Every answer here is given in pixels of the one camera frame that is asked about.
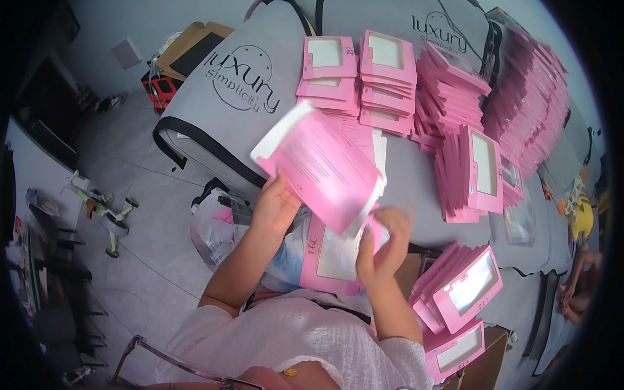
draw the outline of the white shirt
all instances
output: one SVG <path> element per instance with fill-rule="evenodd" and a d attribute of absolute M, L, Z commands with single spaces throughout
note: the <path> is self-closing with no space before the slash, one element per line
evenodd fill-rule
<path fill-rule="evenodd" d="M 280 372 L 318 361 L 341 389 L 432 388 L 420 344 L 406 338 L 377 341 L 355 315 L 322 309 L 310 299 L 348 307 L 312 290 L 262 301 L 237 318 L 202 306 L 184 319 L 167 350 L 219 376 L 237 377 L 252 366 Z M 165 361 L 157 364 L 156 378 L 161 383 L 206 381 Z"/>

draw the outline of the eyeglasses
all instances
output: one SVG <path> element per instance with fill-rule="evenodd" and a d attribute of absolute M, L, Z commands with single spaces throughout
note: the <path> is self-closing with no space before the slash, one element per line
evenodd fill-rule
<path fill-rule="evenodd" d="M 260 385 L 249 383 L 241 379 L 230 378 L 229 376 L 223 378 L 217 375 L 208 374 L 205 371 L 202 371 L 202 369 L 197 367 L 196 365 L 189 363 L 188 361 L 182 358 L 178 358 L 163 349 L 160 349 L 158 347 L 148 344 L 147 339 L 139 335 L 134 336 L 130 340 L 128 345 L 125 347 L 124 354 L 121 355 L 121 359 L 119 359 L 119 364 L 117 365 L 117 369 L 115 370 L 115 375 L 113 375 L 113 380 L 112 380 L 113 383 L 117 382 L 117 378 L 119 377 L 119 371 L 121 371 L 121 366 L 124 365 L 125 359 L 134 350 L 134 348 L 137 345 L 145 348 L 146 350 L 150 351 L 154 355 L 158 356 L 160 359 L 163 359 L 164 361 L 169 362 L 172 365 L 178 368 L 181 368 L 188 373 L 191 373 L 201 378 L 205 378 L 210 381 L 215 381 L 215 382 L 222 384 L 223 386 L 220 388 L 221 390 L 252 390 L 252 389 L 253 390 L 265 390 L 265 388 Z M 405 386 L 405 387 L 396 388 L 396 390 L 415 390 L 415 389 Z"/>

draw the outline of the child's hand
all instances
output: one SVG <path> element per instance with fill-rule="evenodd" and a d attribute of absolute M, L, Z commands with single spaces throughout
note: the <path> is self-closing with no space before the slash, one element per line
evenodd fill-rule
<path fill-rule="evenodd" d="M 280 241 L 293 222 L 301 201 L 286 191 L 286 174 L 278 167 L 277 179 L 270 178 L 262 187 L 251 218 L 251 227 L 275 234 Z"/>
<path fill-rule="evenodd" d="M 370 229 L 364 229 L 359 242 L 356 261 L 358 278 L 367 291 L 383 286 L 394 278 L 405 256 L 412 224 L 407 215 L 395 208 L 382 208 L 374 212 L 375 219 L 388 228 L 390 239 L 373 256 L 374 240 Z"/>
<path fill-rule="evenodd" d="M 567 301 L 564 301 L 561 303 L 561 314 L 563 314 L 564 316 L 568 315 L 569 312 L 571 312 L 572 310 L 570 309 L 570 305 L 568 304 Z"/>
<path fill-rule="evenodd" d="M 568 302 L 574 296 L 575 286 L 559 285 L 559 292 L 562 294 L 561 301 Z"/>

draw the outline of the stack of pink boxes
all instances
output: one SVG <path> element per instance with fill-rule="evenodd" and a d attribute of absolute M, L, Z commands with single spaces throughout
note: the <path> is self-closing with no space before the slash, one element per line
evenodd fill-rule
<path fill-rule="evenodd" d="M 297 104 L 309 100 L 327 115 L 357 119 L 358 57 L 350 37 L 305 37 Z"/>
<path fill-rule="evenodd" d="M 570 107 L 566 68 L 545 44 L 508 28 L 507 70 L 483 120 L 523 177 L 537 170 L 557 142 Z"/>
<path fill-rule="evenodd" d="M 503 212 L 503 180 L 496 141 L 466 125 L 447 135 L 434 160 L 442 218 L 478 223 L 481 215 Z"/>
<path fill-rule="evenodd" d="M 492 89 L 466 60 L 429 42 L 416 67 L 420 84 L 411 138 L 436 155 L 443 219 L 477 223 L 488 212 L 502 213 L 499 146 L 483 134 L 479 107 Z"/>
<path fill-rule="evenodd" d="M 475 316 L 503 287 L 489 245 L 451 244 L 414 284 L 408 303 L 421 325 L 427 373 L 434 382 L 485 351 L 484 324 Z"/>
<path fill-rule="evenodd" d="M 459 134 L 460 125 L 483 132 L 479 98 L 492 89 L 466 60 L 425 42 L 416 68 L 421 82 L 411 138 L 421 150 L 435 153 L 443 138 Z"/>
<path fill-rule="evenodd" d="M 367 30 L 359 61 L 360 123 L 407 137 L 414 128 L 417 84 L 412 44 Z"/>

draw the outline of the glasses frame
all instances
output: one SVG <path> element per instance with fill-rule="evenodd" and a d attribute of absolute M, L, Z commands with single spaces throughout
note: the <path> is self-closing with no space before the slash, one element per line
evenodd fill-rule
<path fill-rule="evenodd" d="M 160 349 L 158 347 L 155 347 L 151 344 L 149 344 L 147 342 L 147 339 L 143 336 L 140 335 L 136 335 L 134 336 L 130 342 L 128 343 L 128 345 L 125 347 L 125 351 L 123 353 L 123 355 L 121 355 L 121 359 L 119 359 L 119 364 L 117 365 L 117 369 L 115 370 L 115 375 L 113 375 L 113 379 L 112 382 L 116 383 L 117 382 L 117 378 L 119 378 L 119 371 L 121 371 L 121 367 L 124 365 L 124 361 L 125 359 L 128 357 L 128 355 L 135 349 L 135 347 L 139 345 L 141 347 L 143 347 L 144 349 L 146 349 L 147 351 L 150 351 L 151 353 L 153 353 L 154 355 L 158 356 L 160 359 L 163 359 L 164 361 L 171 363 L 172 365 L 181 368 L 182 370 L 191 373 L 193 375 L 197 375 L 201 378 L 204 379 L 208 379 L 210 381 L 215 381 L 218 382 L 220 384 L 223 385 L 223 387 L 221 387 L 222 390 L 227 390 L 227 389 L 231 389 L 231 390 L 235 390 L 238 388 L 238 386 L 236 386 L 237 384 L 242 384 L 242 385 L 246 385 L 249 386 L 251 388 L 257 389 L 257 390 L 265 390 L 264 387 L 259 386 L 257 384 L 253 384 L 247 381 L 243 381 L 241 379 L 237 379 L 237 378 L 231 378 L 229 376 L 227 377 L 221 377 L 221 376 L 217 376 L 214 374 L 208 374 L 206 372 L 204 372 L 201 368 L 199 368 L 198 366 L 189 363 L 188 361 L 178 358 L 172 354 L 170 354 L 169 352 L 165 351 L 164 349 Z"/>

